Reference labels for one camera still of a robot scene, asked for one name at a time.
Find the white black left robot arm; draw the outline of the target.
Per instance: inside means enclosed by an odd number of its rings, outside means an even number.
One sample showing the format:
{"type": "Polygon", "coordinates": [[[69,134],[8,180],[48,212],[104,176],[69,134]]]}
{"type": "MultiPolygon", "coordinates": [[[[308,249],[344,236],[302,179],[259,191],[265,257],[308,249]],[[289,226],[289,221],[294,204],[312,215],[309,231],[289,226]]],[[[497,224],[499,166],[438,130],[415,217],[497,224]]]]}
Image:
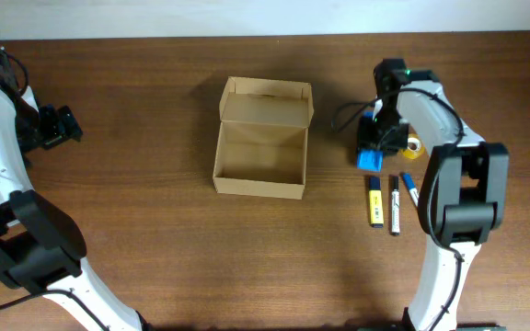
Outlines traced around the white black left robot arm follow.
{"type": "Polygon", "coordinates": [[[92,269],[76,222],[29,180],[26,153],[78,141],[83,132],[67,106],[42,106],[29,82],[19,83],[22,65],[0,48],[0,282],[27,291],[0,311],[43,297],[88,330],[149,330],[92,269]]]}

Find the blue cap whiteboard marker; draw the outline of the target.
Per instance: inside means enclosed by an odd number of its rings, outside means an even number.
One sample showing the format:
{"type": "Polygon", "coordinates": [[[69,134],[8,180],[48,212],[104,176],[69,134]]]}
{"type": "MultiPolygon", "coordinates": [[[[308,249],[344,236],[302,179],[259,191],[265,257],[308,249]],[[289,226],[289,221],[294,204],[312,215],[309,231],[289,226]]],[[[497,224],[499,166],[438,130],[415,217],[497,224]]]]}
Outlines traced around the blue cap whiteboard marker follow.
{"type": "Polygon", "coordinates": [[[414,204],[415,207],[418,207],[419,203],[419,191],[414,183],[414,180],[412,179],[411,175],[409,173],[402,173],[401,177],[404,181],[405,187],[407,191],[409,192],[410,198],[414,204]]]}

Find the yellow highlighter black cap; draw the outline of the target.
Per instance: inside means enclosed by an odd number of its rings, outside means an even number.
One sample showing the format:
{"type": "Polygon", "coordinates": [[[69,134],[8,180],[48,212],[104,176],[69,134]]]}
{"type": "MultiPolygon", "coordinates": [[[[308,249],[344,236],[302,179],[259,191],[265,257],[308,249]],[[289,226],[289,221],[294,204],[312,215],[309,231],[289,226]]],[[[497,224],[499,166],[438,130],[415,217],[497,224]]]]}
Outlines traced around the yellow highlighter black cap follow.
{"type": "Polygon", "coordinates": [[[370,225],[374,228],[384,226],[384,215],[379,177],[369,177],[370,225]]]}

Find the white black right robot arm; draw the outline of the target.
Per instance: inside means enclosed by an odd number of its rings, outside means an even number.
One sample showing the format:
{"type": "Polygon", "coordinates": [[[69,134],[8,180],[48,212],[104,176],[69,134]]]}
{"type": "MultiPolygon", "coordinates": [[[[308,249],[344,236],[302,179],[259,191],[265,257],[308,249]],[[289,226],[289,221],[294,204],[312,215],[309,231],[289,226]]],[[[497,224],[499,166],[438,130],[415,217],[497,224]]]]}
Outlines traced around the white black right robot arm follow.
{"type": "Polygon", "coordinates": [[[375,99],[358,115],[358,168],[380,170],[384,157],[407,149],[410,131],[430,157],[416,198],[425,257],[398,329],[455,330],[471,263],[503,219],[510,155],[468,127],[434,72],[384,59],[374,84],[375,99]]]}

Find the black cap whiteboard marker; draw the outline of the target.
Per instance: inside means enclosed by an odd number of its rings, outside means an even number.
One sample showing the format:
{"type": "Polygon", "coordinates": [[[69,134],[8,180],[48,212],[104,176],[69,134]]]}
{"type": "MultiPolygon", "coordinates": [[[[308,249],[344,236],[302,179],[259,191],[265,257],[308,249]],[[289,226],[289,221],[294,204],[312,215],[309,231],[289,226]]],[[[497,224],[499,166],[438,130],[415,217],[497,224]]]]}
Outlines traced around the black cap whiteboard marker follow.
{"type": "Polygon", "coordinates": [[[390,177],[391,184],[391,234],[400,235],[398,177],[390,177]]]}

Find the yellow adhesive tape roll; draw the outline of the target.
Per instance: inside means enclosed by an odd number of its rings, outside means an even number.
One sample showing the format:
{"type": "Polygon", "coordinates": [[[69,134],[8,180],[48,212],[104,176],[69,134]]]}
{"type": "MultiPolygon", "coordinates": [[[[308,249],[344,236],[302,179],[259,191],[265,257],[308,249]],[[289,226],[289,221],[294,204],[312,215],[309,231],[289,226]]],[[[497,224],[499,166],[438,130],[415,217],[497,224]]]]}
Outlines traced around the yellow adhesive tape roll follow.
{"type": "Polygon", "coordinates": [[[416,160],[422,156],[425,151],[425,147],[421,142],[420,137],[412,133],[408,136],[407,148],[401,152],[402,156],[409,160],[416,160]]]}

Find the blue plastic tape dispenser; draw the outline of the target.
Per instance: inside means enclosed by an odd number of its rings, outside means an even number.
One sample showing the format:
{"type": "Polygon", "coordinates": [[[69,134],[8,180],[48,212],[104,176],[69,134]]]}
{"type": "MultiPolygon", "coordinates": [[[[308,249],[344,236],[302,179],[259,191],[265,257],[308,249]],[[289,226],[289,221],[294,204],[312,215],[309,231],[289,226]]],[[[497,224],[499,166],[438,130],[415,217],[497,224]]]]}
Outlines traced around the blue plastic tape dispenser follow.
{"type": "Polygon", "coordinates": [[[357,130],[356,166],[358,169],[380,172],[383,153],[370,146],[369,134],[374,127],[373,113],[366,111],[360,117],[357,130]]]}

